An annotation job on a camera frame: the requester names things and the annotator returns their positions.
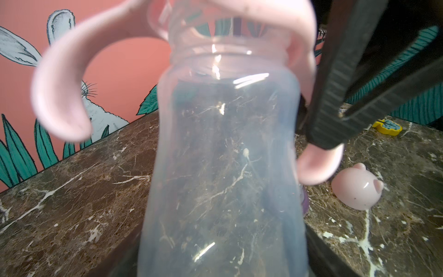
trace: baby bottle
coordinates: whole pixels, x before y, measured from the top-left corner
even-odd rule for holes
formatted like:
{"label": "baby bottle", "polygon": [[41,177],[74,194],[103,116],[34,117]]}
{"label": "baby bottle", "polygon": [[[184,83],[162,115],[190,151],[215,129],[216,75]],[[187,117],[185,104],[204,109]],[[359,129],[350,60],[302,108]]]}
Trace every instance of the baby bottle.
{"label": "baby bottle", "polygon": [[288,30],[176,2],[138,276],[306,276]]}

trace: marble countertop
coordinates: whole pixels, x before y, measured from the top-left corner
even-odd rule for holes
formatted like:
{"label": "marble countertop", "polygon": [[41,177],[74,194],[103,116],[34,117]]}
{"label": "marble countertop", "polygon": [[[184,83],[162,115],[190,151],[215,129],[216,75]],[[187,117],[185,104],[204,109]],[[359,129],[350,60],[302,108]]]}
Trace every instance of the marble countertop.
{"label": "marble countertop", "polygon": [[[361,276],[441,276],[443,132],[395,121],[399,136],[363,131],[341,165],[383,179],[380,201],[353,210],[325,182],[307,188],[305,221]],[[139,228],[158,127],[157,113],[145,116],[3,192],[0,276],[83,276]]]}

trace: wall mural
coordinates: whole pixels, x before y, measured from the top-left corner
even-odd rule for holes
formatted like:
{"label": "wall mural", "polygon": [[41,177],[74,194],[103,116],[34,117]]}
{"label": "wall mural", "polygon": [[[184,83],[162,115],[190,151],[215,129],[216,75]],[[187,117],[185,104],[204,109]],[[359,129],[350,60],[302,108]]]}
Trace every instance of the wall mural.
{"label": "wall mural", "polygon": [[[47,37],[49,44],[53,44],[66,31],[74,28],[75,17],[70,10],[58,10],[53,12],[47,22]],[[12,62],[24,66],[37,66],[42,56],[38,50],[28,41],[0,26],[0,54]],[[110,133],[124,127],[129,122],[125,119],[106,112],[102,107],[95,104],[91,98],[94,98],[94,83],[85,83],[82,81],[81,87],[83,104],[89,114],[93,126],[91,138],[80,143],[80,149],[83,149],[92,143],[104,138]],[[140,105],[137,115],[152,113],[158,109],[157,88],[150,91],[148,96]],[[5,132],[5,141],[0,140],[0,180],[13,187],[23,180],[37,174],[37,167],[34,159],[27,150],[27,146],[22,142],[19,134],[9,123],[7,116],[1,114]],[[35,120],[34,125],[35,147],[39,160],[43,168],[59,162],[54,152],[51,137],[48,132]],[[63,148],[63,159],[75,153],[73,143],[66,142]]]}

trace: white marble vein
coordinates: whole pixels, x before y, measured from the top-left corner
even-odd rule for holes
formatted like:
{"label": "white marble vein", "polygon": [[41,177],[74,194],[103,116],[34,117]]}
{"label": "white marble vein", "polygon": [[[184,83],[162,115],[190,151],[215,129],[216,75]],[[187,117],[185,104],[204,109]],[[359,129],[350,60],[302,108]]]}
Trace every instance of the white marble vein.
{"label": "white marble vein", "polygon": [[3,213],[3,216],[1,219],[2,223],[5,223],[6,221],[9,220],[9,211],[10,210],[11,210],[11,208],[7,209],[7,208],[3,207],[3,203],[1,202],[1,199],[0,199],[0,211]]}
{"label": "white marble vein", "polygon": [[40,210],[44,207],[43,202],[50,196],[54,195],[54,193],[56,193],[59,189],[63,188],[64,186],[66,186],[67,184],[69,184],[70,182],[74,181],[75,179],[77,179],[79,176],[81,176],[83,173],[85,173],[86,171],[90,170],[91,168],[93,168],[97,163],[93,164],[91,167],[85,169],[84,171],[78,173],[76,176],[72,177],[71,179],[69,179],[68,181],[66,181],[63,185],[61,185],[60,187],[54,189],[53,191],[48,191],[45,193],[45,196],[37,203],[37,205],[35,205],[34,207],[32,207],[31,209],[27,210],[26,212],[24,212],[21,216],[19,216],[16,220],[12,221],[11,223],[9,223],[8,225],[6,225],[5,227],[3,227],[0,230],[0,235],[3,234],[12,224],[16,223],[17,221],[21,220],[22,218],[24,218],[25,216],[27,216],[28,214],[30,214],[32,211],[35,210]]}
{"label": "white marble vein", "polygon": [[131,182],[133,180],[148,180],[148,182],[151,180],[151,176],[150,175],[141,175],[141,176],[123,175],[123,177],[130,177],[130,178],[125,180],[125,181],[113,183],[113,185],[118,185],[118,184],[122,184],[122,183],[128,183],[128,182]]}

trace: green leaf illustration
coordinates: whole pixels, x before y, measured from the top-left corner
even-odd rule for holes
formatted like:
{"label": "green leaf illustration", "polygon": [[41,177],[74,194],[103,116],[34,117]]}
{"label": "green leaf illustration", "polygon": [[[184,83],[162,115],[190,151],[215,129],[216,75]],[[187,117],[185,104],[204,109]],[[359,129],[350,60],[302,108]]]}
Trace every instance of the green leaf illustration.
{"label": "green leaf illustration", "polygon": [[0,140],[0,180],[8,187],[18,184],[19,177],[6,145]]}
{"label": "green leaf illustration", "polygon": [[229,35],[231,29],[231,19],[218,19],[215,21],[215,34],[214,35]]}
{"label": "green leaf illustration", "polygon": [[248,26],[248,30],[251,33],[251,36],[254,38],[258,37],[261,25],[260,25],[260,27],[257,26],[257,28],[256,28],[254,22],[251,22],[251,21],[249,21],[246,25]]}
{"label": "green leaf illustration", "polygon": [[[203,14],[203,12],[201,10],[198,10],[197,12],[195,12],[194,14],[189,16],[187,19],[185,19],[185,21],[186,21],[186,23],[192,23],[192,21],[199,19],[202,14]],[[209,37],[211,36],[211,32],[209,31],[209,24],[208,23],[203,23],[202,25],[196,26],[195,29],[201,35],[205,35],[205,36],[209,36]]]}
{"label": "green leaf illustration", "polygon": [[65,142],[65,146],[63,147],[63,159],[71,156],[75,153],[75,146],[73,143]]}
{"label": "green leaf illustration", "polygon": [[8,145],[9,154],[12,162],[19,173],[20,177],[25,180],[37,174],[34,160],[24,146],[17,132],[6,120],[4,114],[1,115],[3,120],[3,128],[6,136],[6,144]]}
{"label": "green leaf illustration", "polygon": [[148,96],[140,104],[140,109],[137,115],[152,113],[158,110],[159,103],[157,101],[157,85],[155,85],[149,92]]}
{"label": "green leaf illustration", "polygon": [[52,146],[51,137],[48,132],[35,120],[34,125],[34,139],[39,159],[42,162],[44,168],[48,168],[51,165],[58,162],[57,155],[54,152]]}
{"label": "green leaf illustration", "polygon": [[103,130],[103,133],[101,134],[101,138],[109,136],[109,125],[106,126],[106,128]]}
{"label": "green leaf illustration", "polygon": [[90,146],[91,144],[92,144],[92,140],[91,139],[88,139],[87,141],[81,142],[80,143],[80,150]]}

